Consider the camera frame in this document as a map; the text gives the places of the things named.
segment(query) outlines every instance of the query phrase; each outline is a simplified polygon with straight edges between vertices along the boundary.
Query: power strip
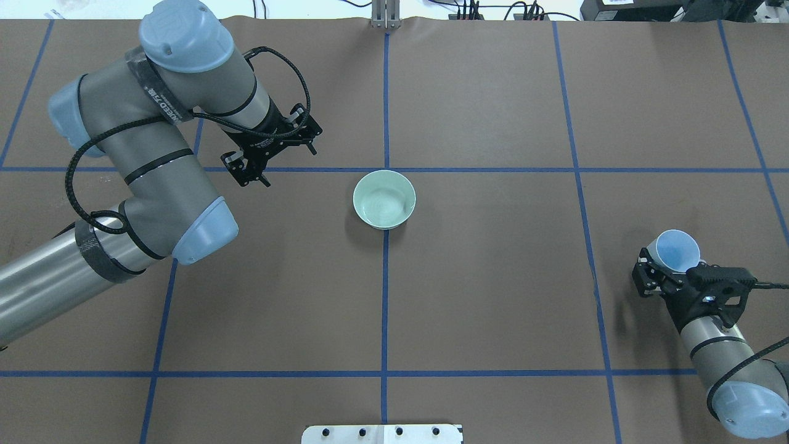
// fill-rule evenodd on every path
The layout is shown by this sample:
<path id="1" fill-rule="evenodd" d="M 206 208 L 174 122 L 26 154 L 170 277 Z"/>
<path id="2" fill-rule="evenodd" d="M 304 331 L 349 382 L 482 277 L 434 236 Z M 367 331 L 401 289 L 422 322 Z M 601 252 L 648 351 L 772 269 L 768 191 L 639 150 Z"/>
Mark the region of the power strip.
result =
<path id="1" fill-rule="evenodd" d="M 463 444 L 463 426 L 452 424 L 388 424 L 311 426 L 301 444 Z"/>
<path id="2" fill-rule="evenodd" d="M 466 21 L 471 21 L 471 19 L 470 19 L 470 18 L 466 18 L 466 19 L 464 19 L 464 18 L 462 18 L 462 17 L 463 17 L 462 15 L 460 15 L 460 16 L 459 16 L 459 15 L 457 15 L 457 14 L 449 14 L 449 19 L 450 19 L 450 20 L 460 20 L 460 21 L 464 21 L 464 20 L 466 20 Z M 480 14 L 480 18 L 479 18 L 479 20 L 484 20 L 484 19 L 485 19 L 485 16 L 484 16 L 484 15 L 482 15 L 482 14 Z"/>
<path id="3" fill-rule="evenodd" d="M 520 21 L 523 21 L 523 16 L 524 16 L 525 14 L 513 14 L 513 15 L 514 15 L 514 17 L 515 17 L 515 20 L 520 20 Z M 550 19 L 550 16 L 547 16 L 547 15 L 546 15 L 546 16 L 543 16 L 543 20 L 544 20 L 544 21 L 549 21 L 549 20 L 551 20 L 551 19 Z"/>

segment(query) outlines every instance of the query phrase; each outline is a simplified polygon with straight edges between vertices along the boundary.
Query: label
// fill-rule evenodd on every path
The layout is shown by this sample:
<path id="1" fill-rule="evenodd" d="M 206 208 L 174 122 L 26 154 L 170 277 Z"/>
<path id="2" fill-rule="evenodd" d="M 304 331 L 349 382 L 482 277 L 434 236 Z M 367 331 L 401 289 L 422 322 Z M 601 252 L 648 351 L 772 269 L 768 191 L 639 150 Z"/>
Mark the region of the label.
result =
<path id="1" fill-rule="evenodd" d="M 600 11 L 594 19 L 595 21 L 614 20 L 616 13 L 617 11 Z"/>

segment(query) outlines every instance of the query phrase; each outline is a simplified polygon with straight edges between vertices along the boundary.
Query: black tape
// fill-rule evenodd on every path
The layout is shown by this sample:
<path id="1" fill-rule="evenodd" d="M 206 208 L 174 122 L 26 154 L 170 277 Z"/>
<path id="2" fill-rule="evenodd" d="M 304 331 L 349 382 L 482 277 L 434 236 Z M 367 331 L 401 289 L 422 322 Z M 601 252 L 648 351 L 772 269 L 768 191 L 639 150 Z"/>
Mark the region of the black tape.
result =
<path id="1" fill-rule="evenodd" d="M 706 341 L 702 341 L 702 342 L 696 344 L 696 346 L 693 347 L 693 350 L 690 351 L 690 358 L 693 359 L 693 357 L 696 355 L 696 353 L 699 350 L 701 350 L 702 348 L 706 347 L 707 345 L 715 344 L 716 342 L 721 342 L 721 341 L 733 341 L 733 342 L 742 342 L 743 344 L 748 344 L 741 337 L 736 337 L 736 336 L 718 336 L 718 337 L 713 337 L 713 338 L 710 338 L 710 339 L 708 339 Z"/>
<path id="2" fill-rule="evenodd" d="M 252 128 L 252 130 L 257 131 L 258 133 L 269 133 L 275 134 L 279 131 L 279 127 L 282 124 L 282 114 L 279 112 L 277 105 L 274 103 L 274 100 L 271 97 L 268 98 L 268 114 L 263 119 L 262 122 L 258 123 L 257 126 Z M 267 146 L 271 145 L 274 142 L 274 139 L 265 138 L 256 136 L 254 134 L 247 134 L 247 133 L 235 133 L 232 130 L 224 130 L 227 137 L 230 137 L 230 140 L 238 145 L 245 154 L 250 155 L 255 150 L 264 149 Z"/>
<path id="3" fill-rule="evenodd" d="M 787 383 L 787 390 L 789 390 L 789 362 L 776 363 L 778 372 L 783 376 L 783 381 Z"/>
<path id="4" fill-rule="evenodd" d="M 78 220 L 75 224 L 74 240 L 77 242 L 82 258 L 93 271 L 113 284 L 122 284 L 145 271 L 132 271 L 111 258 L 102 248 L 91 226 L 84 220 Z"/>
<path id="5" fill-rule="evenodd" d="M 125 59 L 126 66 L 137 79 L 137 83 L 153 103 L 156 103 L 165 119 L 173 125 L 194 119 L 189 109 L 167 88 L 164 80 L 156 72 L 154 63 L 145 55 L 142 46 L 128 50 Z"/>
<path id="6" fill-rule="evenodd" d="M 239 111 L 243 110 L 244 108 L 246 108 L 246 106 L 249 105 L 252 102 L 252 99 L 255 98 L 255 94 L 257 94 L 257 77 L 255 77 L 255 84 L 252 87 L 252 94 L 250 94 L 249 97 L 247 97 L 247 100 L 245 100 L 244 103 L 241 104 L 241 106 L 237 107 L 234 110 L 228 111 L 228 112 L 222 112 L 222 113 L 214 113 L 214 112 L 212 112 L 211 115 L 215 115 L 216 117 L 227 117 L 229 115 L 234 115 L 237 112 L 239 112 Z"/>

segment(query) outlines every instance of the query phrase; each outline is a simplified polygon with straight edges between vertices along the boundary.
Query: metal bracket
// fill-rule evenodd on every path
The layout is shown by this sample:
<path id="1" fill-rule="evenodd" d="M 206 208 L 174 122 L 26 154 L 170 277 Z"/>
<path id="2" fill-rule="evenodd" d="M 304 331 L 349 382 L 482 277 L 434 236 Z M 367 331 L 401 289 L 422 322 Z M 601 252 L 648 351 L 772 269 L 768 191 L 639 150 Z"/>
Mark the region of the metal bracket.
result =
<path id="1" fill-rule="evenodd" d="M 400 28 L 400 0 L 372 0 L 373 28 Z"/>
<path id="2" fill-rule="evenodd" d="M 282 118 L 275 132 L 282 134 L 298 127 L 304 119 L 304 114 L 304 105 L 296 103 L 290 111 L 290 115 L 287 118 Z M 307 149 L 315 156 L 318 152 L 312 146 L 312 141 L 321 133 L 323 133 L 323 129 L 310 115 L 304 128 L 292 137 L 267 139 L 267 143 L 254 145 L 241 151 L 226 152 L 220 156 L 220 159 L 228 172 L 236 179 L 238 185 L 247 186 L 250 182 L 259 180 L 265 186 L 271 186 L 266 176 L 263 175 L 268 161 L 289 146 L 307 145 Z"/>

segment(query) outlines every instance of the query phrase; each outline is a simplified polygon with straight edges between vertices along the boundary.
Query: robotic arm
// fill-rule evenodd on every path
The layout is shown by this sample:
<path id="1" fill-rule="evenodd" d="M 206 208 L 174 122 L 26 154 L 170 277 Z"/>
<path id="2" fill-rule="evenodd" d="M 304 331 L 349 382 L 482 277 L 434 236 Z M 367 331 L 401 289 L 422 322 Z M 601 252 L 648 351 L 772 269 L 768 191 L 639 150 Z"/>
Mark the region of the robotic arm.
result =
<path id="1" fill-rule="evenodd" d="M 66 191 L 81 219 L 0 268 L 0 350 L 158 260 L 172 255 L 192 264 L 236 237 L 230 209 L 177 124 L 194 117 L 220 122 L 240 149 L 222 161 L 241 186 L 256 180 L 269 186 L 262 172 L 288 146 L 307 145 L 316 154 L 312 140 L 322 130 L 309 115 L 298 69 L 269 48 L 242 54 L 203 3 L 160 2 L 142 20 L 140 42 L 50 99 L 55 128 L 79 148 Z M 307 107 L 280 114 L 249 61 L 260 52 L 294 69 Z M 133 196 L 111 210 L 85 212 L 71 187 L 84 153 L 109 156 Z"/>
<path id="2" fill-rule="evenodd" d="M 789 363 L 761 357 L 789 337 L 754 354 L 737 327 L 752 289 L 789 288 L 759 282 L 744 268 L 699 262 L 684 273 L 642 248 L 633 267 L 641 297 L 659 295 L 707 388 L 707 408 L 732 434 L 769 438 L 789 430 Z"/>

